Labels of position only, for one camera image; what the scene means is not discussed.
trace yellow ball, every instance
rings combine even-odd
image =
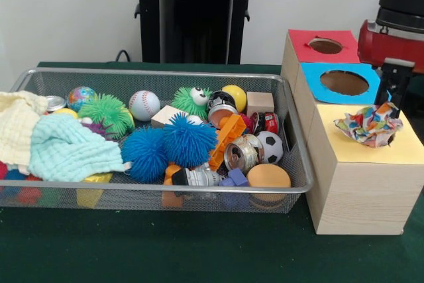
[[[53,112],[53,114],[70,114],[72,115],[75,119],[78,118],[78,114],[75,111],[72,111],[71,109],[58,109],[57,111]]]
[[[243,112],[247,104],[247,96],[243,89],[237,85],[227,85],[223,91],[228,93],[236,101],[236,108],[239,113]]]

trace crumpled paper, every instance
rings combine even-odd
[[[336,119],[335,125],[351,139],[369,147],[386,146],[394,134],[403,127],[401,119],[390,115],[398,108],[391,102],[360,109],[356,115],[346,114],[345,119]]]

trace metal basket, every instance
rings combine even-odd
[[[284,142],[284,156],[279,165],[289,174],[292,188],[139,184],[123,173],[114,173],[106,184],[0,180],[0,206],[287,213],[300,194],[311,189],[313,169],[290,87],[279,76],[38,68],[24,73],[11,91],[65,97],[75,87],[85,85],[126,102],[134,92],[145,89],[155,92],[164,106],[170,103],[179,87],[218,90],[228,84],[236,84],[245,91],[273,94],[275,113],[283,120],[280,136]],[[31,190],[41,191],[41,197],[36,201],[28,198]],[[162,196],[166,194],[182,197],[182,206],[164,206]]]

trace metal can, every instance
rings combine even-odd
[[[268,131],[278,135],[280,131],[280,120],[275,113],[253,113],[253,133],[255,135],[262,131]]]
[[[207,102],[207,119],[214,127],[221,129],[220,122],[223,117],[238,114],[234,98],[226,92],[216,91],[211,94]]]
[[[264,160],[264,147],[260,140],[246,134],[227,145],[224,152],[225,166],[229,170],[240,168],[243,173],[260,164]]]
[[[55,112],[59,109],[63,109],[66,106],[66,101],[63,97],[49,95],[46,96],[47,99],[47,112]]]

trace green table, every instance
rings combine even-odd
[[[288,215],[0,208],[0,282],[422,282],[423,212],[421,196],[404,235],[349,237],[317,236],[304,196]]]

